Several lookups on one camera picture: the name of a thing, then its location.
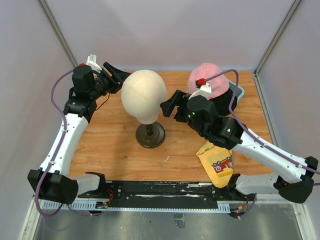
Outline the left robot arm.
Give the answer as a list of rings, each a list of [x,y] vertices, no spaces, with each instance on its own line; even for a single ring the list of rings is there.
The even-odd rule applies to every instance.
[[[107,193],[102,173],[86,172],[69,177],[70,165],[78,142],[97,109],[97,99],[116,94],[130,76],[108,62],[103,67],[81,64],[69,72],[72,87],[63,109],[54,102],[62,122],[54,143],[38,169],[31,169],[27,180],[35,196],[41,200],[70,205],[78,195],[90,192],[96,198]]]

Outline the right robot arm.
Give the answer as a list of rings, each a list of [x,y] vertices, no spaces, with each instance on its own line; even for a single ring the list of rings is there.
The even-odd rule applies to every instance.
[[[272,169],[269,174],[232,174],[226,187],[230,199],[279,194],[288,201],[302,204],[311,195],[319,162],[316,158],[294,156],[259,137],[235,118],[219,116],[214,102],[201,95],[190,96],[177,90],[160,107],[165,117],[176,109],[176,121],[188,124],[215,146],[246,155]]]

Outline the pink sport baseball cap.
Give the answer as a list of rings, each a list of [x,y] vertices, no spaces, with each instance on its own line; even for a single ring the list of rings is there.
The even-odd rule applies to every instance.
[[[207,79],[221,72],[222,70],[216,64],[202,63],[190,73],[187,82],[187,93],[193,94],[197,90],[196,80]],[[223,95],[230,88],[229,80],[224,75],[213,78],[208,83],[211,87],[211,94],[207,97],[208,100]]]

